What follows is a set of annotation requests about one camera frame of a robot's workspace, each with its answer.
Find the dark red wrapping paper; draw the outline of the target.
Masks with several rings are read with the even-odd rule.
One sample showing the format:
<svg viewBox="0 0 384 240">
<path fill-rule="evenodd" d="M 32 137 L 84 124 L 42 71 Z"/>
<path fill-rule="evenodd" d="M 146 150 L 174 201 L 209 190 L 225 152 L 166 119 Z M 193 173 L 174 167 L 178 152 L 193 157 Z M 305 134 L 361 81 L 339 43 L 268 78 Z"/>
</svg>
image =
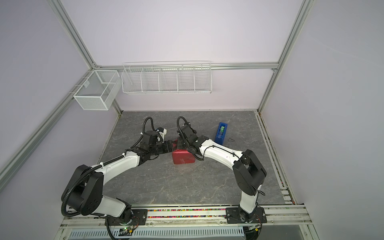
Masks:
<svg viewBox="0 0 384 240">
<path fill-rule="evenodd" d="M 187 150 L 174 150 L 172 152 L 172 159 L 175 165 L 191 164 L 195 162 L 195 157 Z"/>
</svg>

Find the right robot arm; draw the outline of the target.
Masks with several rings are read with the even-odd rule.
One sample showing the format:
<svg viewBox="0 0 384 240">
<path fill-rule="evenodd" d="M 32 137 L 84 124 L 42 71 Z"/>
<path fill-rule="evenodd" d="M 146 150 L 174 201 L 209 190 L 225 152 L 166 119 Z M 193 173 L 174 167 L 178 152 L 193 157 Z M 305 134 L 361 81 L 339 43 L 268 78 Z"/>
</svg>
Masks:
<svg viewBox="0 0 384 240">
<path fill-rule="evenodd" d="M 261 187 L 267 171 L 251 150 L 236 151 L 224 147 L 206 136 L 198 136 L 197 131 L 185 117 L 177 118 L 178 134 L 187 151 L 197 160 L 213 159 L 233 170 L 236 182 L 242 191 L 239 204 L 239 218 L 251 222 L 257 217 L 258 197 L 263 194 Z"/>
</svg>

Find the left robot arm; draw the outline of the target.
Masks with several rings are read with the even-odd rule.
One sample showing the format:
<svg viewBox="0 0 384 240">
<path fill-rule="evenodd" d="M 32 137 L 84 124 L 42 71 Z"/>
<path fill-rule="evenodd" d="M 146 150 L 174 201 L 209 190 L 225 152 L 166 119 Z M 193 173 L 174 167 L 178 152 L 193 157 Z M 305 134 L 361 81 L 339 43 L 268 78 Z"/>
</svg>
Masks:
<svg viewBox="0 0 384 240">
<path fill-rule="evenodd" d="M 132 206 L 123 200 L 105 196 L 104 185 L 127 170 L 172 152 L 172 141 L 165 140 L 166 129 L 151 125 L 150 130 L 146 130 L 146 124 L 152 122 L 151 117 L 145 119 L 140 138 L 118 157 L 75 169 L 61 197 L 61 214 L 64 217 L 93 215 L 118 218 L 126 224 L 131 221 L 134 217 Z"/>
</svg>

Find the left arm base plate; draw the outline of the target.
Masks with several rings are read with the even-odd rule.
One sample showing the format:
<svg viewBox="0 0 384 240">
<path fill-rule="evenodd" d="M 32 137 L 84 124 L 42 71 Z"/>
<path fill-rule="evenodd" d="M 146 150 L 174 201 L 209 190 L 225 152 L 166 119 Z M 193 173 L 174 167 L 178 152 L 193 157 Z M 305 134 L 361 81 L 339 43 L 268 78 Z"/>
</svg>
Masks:
<svg viewBox="0 0 384 240">
<path fill-rule="evenodd" d="M 145 225 L 148 215 L 147 209 L 131 209 L 120 217 L 107 216 L 110 226 L 142 226 Z"/>
</svg>

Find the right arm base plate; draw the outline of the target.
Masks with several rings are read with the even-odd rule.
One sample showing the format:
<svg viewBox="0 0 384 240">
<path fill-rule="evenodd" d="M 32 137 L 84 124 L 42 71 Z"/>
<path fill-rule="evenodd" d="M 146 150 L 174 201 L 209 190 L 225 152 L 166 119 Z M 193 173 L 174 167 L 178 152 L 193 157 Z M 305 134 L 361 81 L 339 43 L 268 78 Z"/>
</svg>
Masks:
<svg viewBox="0 0 384 240">
<path fill-rule="evenodd" d="M 251 213 L 241 207 L 226 208 L 225 218 L 228 224 L 264 224 L 267 222 L 264 208 L 258 206 Z"/>
</svg>

